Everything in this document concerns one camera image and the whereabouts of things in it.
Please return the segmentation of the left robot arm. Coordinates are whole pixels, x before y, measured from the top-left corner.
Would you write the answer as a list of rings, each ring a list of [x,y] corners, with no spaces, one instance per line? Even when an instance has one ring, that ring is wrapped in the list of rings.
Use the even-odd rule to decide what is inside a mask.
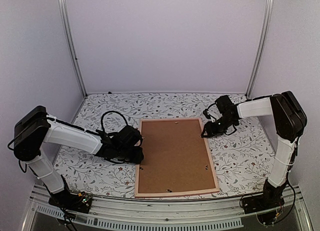
[[[120,131],[106,132],[104,126],[95,131],[62,121],[38,105],[14,126],[14,137],[7,147],[43,182],[63,207],[74,204],[64,178],[45,154],[49,146],[66,146],[103,158],[114,164],[140,164],[144,159],[143,137],[126,121]]]

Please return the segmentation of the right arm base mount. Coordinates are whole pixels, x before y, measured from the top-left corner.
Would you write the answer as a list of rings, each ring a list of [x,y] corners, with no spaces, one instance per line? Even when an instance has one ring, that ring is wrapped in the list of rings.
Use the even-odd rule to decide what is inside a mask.
[[[243,195],[239,200],[240,207],[244,210],[245,214],[256,213],[281,207],[285,204],[282,196],[276,199],[265,199],[262,194],[259,195]]]

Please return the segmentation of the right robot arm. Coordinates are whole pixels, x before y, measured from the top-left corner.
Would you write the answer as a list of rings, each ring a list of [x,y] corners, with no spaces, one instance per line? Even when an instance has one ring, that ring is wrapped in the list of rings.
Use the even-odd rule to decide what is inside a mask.
[[[269,209],[282,196],[288,184],[288,173],[297,156],[300,137],[307,125],[307,116],[291,91],[260,96],[240,103],[233,103],[228,95],[217,98],[213,106],[220,113],[216,118],[206,108],[202,112],[208,119],[201,133],[202,138],[213,138],[227,134],[229,127],[235,128],[241,119],[272,116],[277,134],[277,149],[273,167],[264,182],[263,194],[258,204]]]

